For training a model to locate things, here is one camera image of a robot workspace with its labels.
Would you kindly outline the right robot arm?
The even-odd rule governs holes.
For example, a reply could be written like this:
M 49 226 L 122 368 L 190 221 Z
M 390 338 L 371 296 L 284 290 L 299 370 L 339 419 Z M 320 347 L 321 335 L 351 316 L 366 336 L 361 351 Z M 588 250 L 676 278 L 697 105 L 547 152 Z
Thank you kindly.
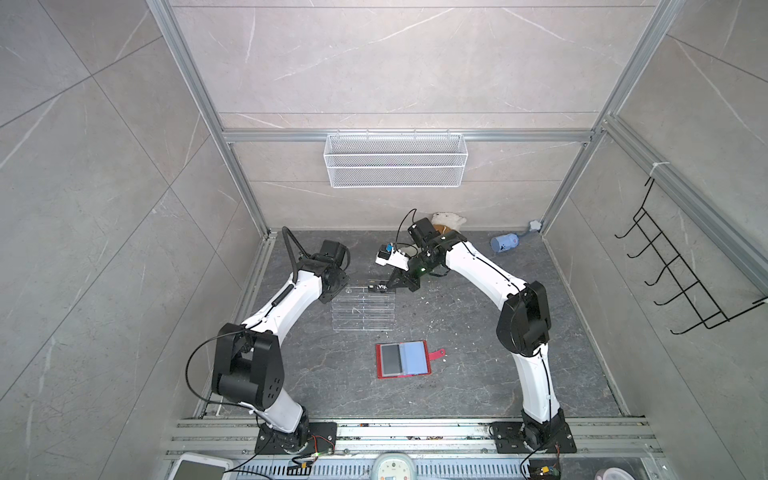
M 551 316 L 545 287 L 504 271 L 459 232 L 425 233 L 414 225 L 409 232 L 416 253 L 408 255 L 396 243 L 383 244 L 376 263 L 391 266 L 389 279 L 377 284 L 386 291 L 407 288 L 414 292 L 421 278 L 444 267 L 470 281 L 498 308 L 496 337 L 512 353 L 523 394 L 520 436 L 526 448 L 541 451 L 555 442 L 567 426 L 557 400 L 549 365 Z

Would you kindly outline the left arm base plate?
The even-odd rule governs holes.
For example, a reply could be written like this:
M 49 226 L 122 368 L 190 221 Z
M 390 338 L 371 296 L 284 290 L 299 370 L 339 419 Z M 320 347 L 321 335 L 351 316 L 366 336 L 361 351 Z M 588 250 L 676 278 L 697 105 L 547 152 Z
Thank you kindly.
M 285 433 L 261 425 L 255 453 L 258 455 L 309 456 L 314 453 L 333 453 L 338 424 L 334 422 L 300 423 L 295 433 Z

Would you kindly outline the red leather card holder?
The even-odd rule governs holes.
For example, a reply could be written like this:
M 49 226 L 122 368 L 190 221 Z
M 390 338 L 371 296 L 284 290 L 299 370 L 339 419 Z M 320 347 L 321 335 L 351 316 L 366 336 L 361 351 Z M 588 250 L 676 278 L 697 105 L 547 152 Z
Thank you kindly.
M 399 344 L 403 373 L 395 377 L 383 377 L 380 370 L 380 347 L 385 344 Z M 375 346 L 376 373 L 378 379 L 425 376 L 432 373 L 431 363 L 446 355 L 445 349 L 430 352 L 425 340 L 399 343 L 382 343 Z

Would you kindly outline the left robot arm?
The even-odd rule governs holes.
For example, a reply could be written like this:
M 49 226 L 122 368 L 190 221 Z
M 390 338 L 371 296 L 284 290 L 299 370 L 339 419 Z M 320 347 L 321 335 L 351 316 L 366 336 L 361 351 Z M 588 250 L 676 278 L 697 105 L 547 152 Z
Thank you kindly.
M 262 420 L 286 452 L 298 453 L 310 438 L 308 413 L 284 387 L 281 346 L 314 302 L 330 303 L 348 284 L 349 248 L 325 240 L 308 252 L 286 226 L 282 235 L 291 272 L 282 289 L 239 324 L 226 323 L 196 351 L 215 344 L 211 390 L 222 406 L 246 409 Z

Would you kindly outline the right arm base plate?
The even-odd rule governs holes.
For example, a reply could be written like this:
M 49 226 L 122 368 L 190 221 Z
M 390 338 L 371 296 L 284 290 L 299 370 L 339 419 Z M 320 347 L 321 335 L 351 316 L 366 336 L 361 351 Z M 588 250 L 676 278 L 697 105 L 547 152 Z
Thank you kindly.
M 567 423 L 550 428 L 522 421 L 497 421 L 489 425 L 489 433 L 499 454 L 577 452 Z

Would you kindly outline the clear acrylic organizer tray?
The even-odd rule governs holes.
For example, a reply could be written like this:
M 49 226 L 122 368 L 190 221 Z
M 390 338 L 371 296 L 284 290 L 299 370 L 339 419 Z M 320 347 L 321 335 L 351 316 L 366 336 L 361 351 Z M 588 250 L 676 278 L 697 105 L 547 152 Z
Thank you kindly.
M 396 305 L 395 292 L 374 292 L 367 286 L 347 287 L 331 302 L 332 328 L 337 332 L 392 331 Z

